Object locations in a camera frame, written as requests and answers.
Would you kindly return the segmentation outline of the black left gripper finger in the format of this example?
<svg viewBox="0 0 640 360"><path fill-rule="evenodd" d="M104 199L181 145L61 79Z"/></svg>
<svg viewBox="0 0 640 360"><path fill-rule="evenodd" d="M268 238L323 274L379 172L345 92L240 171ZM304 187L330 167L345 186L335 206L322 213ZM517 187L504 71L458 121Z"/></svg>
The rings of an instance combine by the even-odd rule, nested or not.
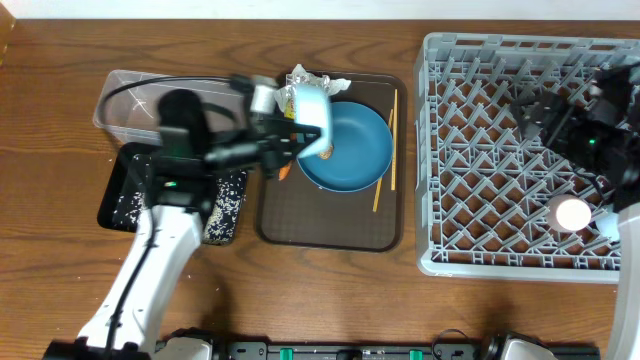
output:
<svg viewBox="0 0 640 360"><path fill-rule="evenodd" d="M302 156L310 143L300 143L297 141L281 141L279 143L283 156Z"/></svg>
<svg viewBox="0 0 640 360"><path fill-rule="evenodd" d="M320 127L295 122L281 122L279 130L284 139L298 143L312 143L322 134Z"/></svg>

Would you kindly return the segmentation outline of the orange carrot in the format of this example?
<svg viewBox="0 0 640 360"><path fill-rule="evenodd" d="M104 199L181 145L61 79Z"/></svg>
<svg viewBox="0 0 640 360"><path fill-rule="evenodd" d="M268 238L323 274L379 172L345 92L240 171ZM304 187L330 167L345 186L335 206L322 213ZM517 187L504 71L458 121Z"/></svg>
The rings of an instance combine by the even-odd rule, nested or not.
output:
<svg viewBox="0 0 640 360"><path fill-rule="evenodd" d="M290 170L292 167L292 163L289 162L288 164L286 164L285 166L283 166L278 173L278 180L279 181L283 181L289 174Z"/></svg>

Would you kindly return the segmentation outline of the brown mushroom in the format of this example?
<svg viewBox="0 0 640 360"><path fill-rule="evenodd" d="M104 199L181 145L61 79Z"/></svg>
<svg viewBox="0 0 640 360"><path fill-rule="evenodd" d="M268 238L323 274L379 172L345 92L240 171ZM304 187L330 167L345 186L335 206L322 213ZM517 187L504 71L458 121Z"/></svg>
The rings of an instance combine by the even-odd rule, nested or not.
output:
<svg viewBox="0 0 640 360"><path fill-rule="evenodd" d="M318 153L317 156L322 160L328 160L332 156L333 151L334 146L330 145L325 151Z"/></svg>

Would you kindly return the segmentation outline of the light blue bowl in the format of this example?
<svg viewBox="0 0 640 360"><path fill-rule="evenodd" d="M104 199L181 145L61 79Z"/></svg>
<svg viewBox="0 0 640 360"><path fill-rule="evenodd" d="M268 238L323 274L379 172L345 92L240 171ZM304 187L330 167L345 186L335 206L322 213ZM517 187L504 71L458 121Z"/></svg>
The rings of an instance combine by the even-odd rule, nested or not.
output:
<svg viewBox="0 0 640 360"><path fill-rule="evenodd" d="M297 157L302 159L327 151L331 146L333 135L329 96L322 88L308 84L294 85L293 92L294 122L320 129L320 134Z"/></svg>

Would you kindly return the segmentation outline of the dark blue plate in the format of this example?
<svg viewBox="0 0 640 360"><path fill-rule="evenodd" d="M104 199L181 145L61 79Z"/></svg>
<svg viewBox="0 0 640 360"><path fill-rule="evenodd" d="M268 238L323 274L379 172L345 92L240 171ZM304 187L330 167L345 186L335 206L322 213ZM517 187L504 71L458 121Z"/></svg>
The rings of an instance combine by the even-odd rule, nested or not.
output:
<svg viewBox="0 0 640 360"><path fill-rule="evenodd" d="M356 102L334 102L334 151L328 160L317 155L298 159L304 175L317 186L345 193L377 182L392 162L393 140L385 120Z"/></svg>

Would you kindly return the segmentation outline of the pink cup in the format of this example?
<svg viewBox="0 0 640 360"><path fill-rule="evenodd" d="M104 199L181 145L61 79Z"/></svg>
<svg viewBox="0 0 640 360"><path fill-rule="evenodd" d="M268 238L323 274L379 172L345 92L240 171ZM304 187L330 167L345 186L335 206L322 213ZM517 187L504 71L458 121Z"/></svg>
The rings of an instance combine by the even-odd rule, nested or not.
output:
<svg viewBox="0 0 640 360"><path fill-rule="evenodd" d="M547 203L546 221L557 232L577 232L584 229L592 218L589 205L582 199L563 194L552 197Z"/></svg>

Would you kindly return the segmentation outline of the light blue cup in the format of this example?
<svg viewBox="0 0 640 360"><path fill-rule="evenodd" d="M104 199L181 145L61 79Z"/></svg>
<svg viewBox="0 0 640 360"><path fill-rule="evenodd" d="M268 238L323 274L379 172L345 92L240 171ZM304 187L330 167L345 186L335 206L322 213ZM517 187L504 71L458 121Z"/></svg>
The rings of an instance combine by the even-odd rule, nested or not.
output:
<svg viewBox="0 0 640 360"><path fill-rule="evenodd" d="M618 241L620 239L618 217L619 215L617 213L607 213L595 221L600 234L611 241Z"/></svg>

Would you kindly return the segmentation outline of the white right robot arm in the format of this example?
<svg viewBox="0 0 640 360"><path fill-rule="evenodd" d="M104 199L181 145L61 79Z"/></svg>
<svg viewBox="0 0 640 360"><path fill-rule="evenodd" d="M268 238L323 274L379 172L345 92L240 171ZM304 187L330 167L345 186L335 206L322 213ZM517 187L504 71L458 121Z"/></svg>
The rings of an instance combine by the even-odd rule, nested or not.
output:
<svg viewBox="0 0 640 360"><path fill-rule="evenodd" d="M551 91L510 104L523 139L540 136L545 148L614 188L621 268L608 359L639 357L638 86L639 64L633 63L594 71L589 108Z"/></svg>

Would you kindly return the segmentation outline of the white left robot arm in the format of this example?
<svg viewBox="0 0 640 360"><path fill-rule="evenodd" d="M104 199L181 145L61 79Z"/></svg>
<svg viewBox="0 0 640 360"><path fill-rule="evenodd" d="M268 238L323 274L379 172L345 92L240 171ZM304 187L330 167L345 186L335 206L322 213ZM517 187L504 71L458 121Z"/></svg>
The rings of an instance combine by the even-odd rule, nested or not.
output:
<svg viewBox="0 0 640 360"><path fill-rule="evenodd" d="M213 210L215 176L257 165L279 170L291 159L316 154L331 134L330 101L320 89L295 87L295 118L275 115L274 88L250 86L247 127L215 140L205 105L193 91L176 89L158 104L162 146L143 185L145 207L136 235L108 295L73 342L53 341L47 359L220 359L215 340L195 330L165 342L159 330L178 278L201 245Z"/></svg>

